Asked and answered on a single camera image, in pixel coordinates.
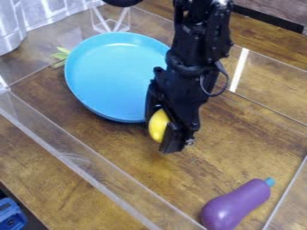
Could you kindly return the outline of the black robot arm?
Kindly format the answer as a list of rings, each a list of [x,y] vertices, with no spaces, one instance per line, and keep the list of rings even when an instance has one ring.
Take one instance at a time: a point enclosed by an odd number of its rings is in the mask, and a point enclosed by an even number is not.
[[[158,144],[164,154],[182,151],[200,129],[198,108],[210,97],[220,75],[220,60],[229,55],[232,0],[172,0],[173,39],[165,67],[154,67],[145,99],[145,119],[157,111],[168,117]]]

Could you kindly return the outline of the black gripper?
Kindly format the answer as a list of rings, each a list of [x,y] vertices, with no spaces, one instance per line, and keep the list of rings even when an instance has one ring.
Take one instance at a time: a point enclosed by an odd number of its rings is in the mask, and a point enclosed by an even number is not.
[[[218,63],[186,65],[170,51],[165,56],[166,67],[153,68],[145,99],[145,122],[158,109],[164,109],[169,123],[158,150],[162,154],[181,152],[194,142],[200,129],[198,109],[213,93],[218,77]]]

